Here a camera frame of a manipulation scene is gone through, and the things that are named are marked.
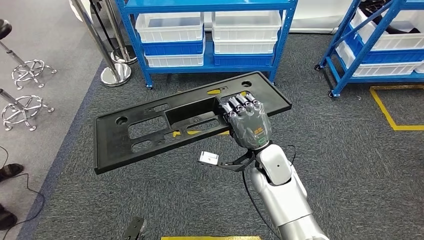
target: round hole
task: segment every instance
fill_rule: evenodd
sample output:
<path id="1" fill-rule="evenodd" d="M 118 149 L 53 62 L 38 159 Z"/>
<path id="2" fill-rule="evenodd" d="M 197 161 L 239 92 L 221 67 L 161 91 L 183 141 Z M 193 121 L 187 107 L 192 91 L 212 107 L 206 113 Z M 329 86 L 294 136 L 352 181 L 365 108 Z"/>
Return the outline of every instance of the round hole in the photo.
<path id="1" fill-rule="evenodd" d="M 128 118 L 124 117 L 124 116 L 120 116 L 116 119 L 116 124 L 117 125 L 122 125 L 124 123 L 126 123 L 128 121 Z"/>
<path id="2" fill-rule="evenodd" d="M 250 81 L 244 81 L 241 83 L 241 85 L 245 88 L 248 88 L 252 86 L 252 83 Z"/>

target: white label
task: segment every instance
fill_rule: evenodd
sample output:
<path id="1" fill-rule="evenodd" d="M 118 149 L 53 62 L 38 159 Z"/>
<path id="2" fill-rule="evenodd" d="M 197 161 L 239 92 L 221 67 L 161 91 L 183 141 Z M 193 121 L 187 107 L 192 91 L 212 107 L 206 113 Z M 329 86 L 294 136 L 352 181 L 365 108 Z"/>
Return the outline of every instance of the white label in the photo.
<path id="1" fill-rule="evenodd" d="M 218 158 L 219 156 L 217 154 L 213 154 L 207 151 L 202 151 L 200 155 L 199 162 L 205 163 L 205 164 L 211 164 L 211 165 L 217 165 L 218 164 Z"/>

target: chrome stool base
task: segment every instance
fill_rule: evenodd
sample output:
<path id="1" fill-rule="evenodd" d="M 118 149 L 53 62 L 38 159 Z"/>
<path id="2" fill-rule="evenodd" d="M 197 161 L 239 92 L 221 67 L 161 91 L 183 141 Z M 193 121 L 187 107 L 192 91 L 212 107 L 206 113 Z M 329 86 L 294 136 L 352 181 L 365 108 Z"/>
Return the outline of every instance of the chrome stool base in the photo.
<path id="1" fill-rule="evenodd" d="M 40 75 L 45 68 L 50 69 L 51 74 L 55 74 L 58 71 L 53 69 L 51 66 L 46 65 L 42 60 L 31 60 L 25 61 L 24 65 L 19 65 L 15 67 L 11 73 L 12 79 L 14 80 L 14 84 L 16 85 L 18 90 L 21 90 L 23 86 L 19 85 L 20 82 L 26 82 L 29 80 L 33 80 L 36 84 L 38 84 L 39 88 L 44 87 L 44 83 L 40 83 L 37 80 L 37 76 Z"/>
<path id="2" fill-rule="evenodd" d="M 120 86 L 130 80 L 131 68 L 127 64 L 115 63 L 114 65 L 119 79 L 115 77 L 109 67 L 106 67 L 100 75 L 101 82 L 108 87 Z"/>
<path id="3" fill-rule="evenodd" d="M 14 103 L 9 103 L 1 112 L 5 130 L 10 131 L 13 128 L 10 125 L 20 123 L 25 123 L 31 132 L 36 130 L 37 126 L 31 125 L 28 120 L 37 115 L 42 108 L 46 108 L 49 113 L 55 110 L 53 107 L 43 104 L 43 99 L 36 95 L 26 95 L 16 98 Z"/>
<path id="4" fill-rule="evenodd" d="M 131 65 L 137 62 L 137 56 L 136 56 L 136 53 L 134 52 L 133 46 L 126 45 L 125 48 L 126 48 L 126 52 L 128 53 L 128 61 L 125 60 L 125 57 L 122 56 L 121 49 L 118 47 L 118 48 L 115 48 L 110 53 L 110 58 L 112 59 L 114 63 Z"/>

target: caster wheel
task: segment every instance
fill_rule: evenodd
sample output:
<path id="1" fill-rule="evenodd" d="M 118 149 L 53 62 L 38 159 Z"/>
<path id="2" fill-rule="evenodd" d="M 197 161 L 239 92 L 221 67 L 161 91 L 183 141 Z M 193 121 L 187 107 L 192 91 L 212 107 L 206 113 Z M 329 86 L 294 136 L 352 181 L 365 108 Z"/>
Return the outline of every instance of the caster wheel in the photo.
<path id="1" fill-rule="evenodd" d="M 315 65 L 314 69 L 319 72 L 323 68 L 319 64 L 317 64 L 317 65 Z"/>

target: storage rack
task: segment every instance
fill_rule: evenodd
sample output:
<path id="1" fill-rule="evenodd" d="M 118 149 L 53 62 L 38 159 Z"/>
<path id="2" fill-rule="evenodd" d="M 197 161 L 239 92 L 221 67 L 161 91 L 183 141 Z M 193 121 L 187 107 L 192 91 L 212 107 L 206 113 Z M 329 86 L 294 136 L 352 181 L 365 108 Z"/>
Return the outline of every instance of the storage rack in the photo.
<path id="1" fill-rule="evenodd" d="M 128 32 L 129 39 L 138 58 L 140 68 L 144 74 L 145 85 L 153 88 L 150 74 L 180 74 L 180 73 L 223 73 L 223 72 L 269 72 L 269 81 L 274 83 L 277 68 L 283 53 L 292 24 L 298 0 L 116 0 L 122 22 Z M 275 57 L 271 66 L 237 67 L 237 66 L 215 66 L 213 42 L 206 41 L 203 66 L 187 67 L 149 67 L 143 54 L 143 44 L 137 36 L 132 23 L 138 14 L 147 13 L 178 13 L 178 12 L 221 12 L 221 11 L 261 11 L 279 10 L 280 16 L 285 19 L 278 32 L 278 40 L 275 44 Z"/>
<path id="2" fill-rule="evenodd" d="M 413 82 L 424 82 L 424 73 L 412 72 L 410 75 L 388 75 L 388 76 L 355 76 L 352 77 L 354 72 L 363 62 L 364 58 L 371 51 L 373 46 L 379 40 L 380 36 L 384 33 L 387 27 L 390 25 L 392 20 L 398 15 L 401 10 L 424 10 L 424 0 L 391 0 L 386 5 L 384 5 L 379 11 L 375 12 L 373 15 L 368 17 L 368 19 L 357 27 L 349 31 L 347 34 L 343 35 L 343 32 L 348 28 L 349 23 L 354 17 L 355 11 L 358 8 L 361 0 L 354 0 L 350 5 L 346 16 L 344 16 L 343 21 L 338 27 L 338 31 L 335 33 L 330 46 L 328 47 L 325 55 L 323 56 L 321 62 L 315 66 L 315 70 L 320 71 L 327 64 L 332 75 L 335 78 L 336 85 L 330 91 L 328 91 L 328 96 L 340 97 L 340 92 L 348 83 L 413 83 Z M 375 31 L 370 36 L 369 40 L 364 44 L 363 48 L 360 50 L 359 54 L 356 56 L 353 63 L 347 69 L 343 63 L 343 60 L 338 59 L 344 68 L 344 74 L 342 76 L 336 70 L 336 67 L 333 63 L 332 56 L 335 54 L 335 49 L 337 46 L 346 39 L 350 34 L 355 34 L 359 29 L 365 26 L 367 23 L 372 21 L 374 18 L 379 16 L 385 10 L 387 13 L 382 18 L 380 23 L 375 28 Z"/>

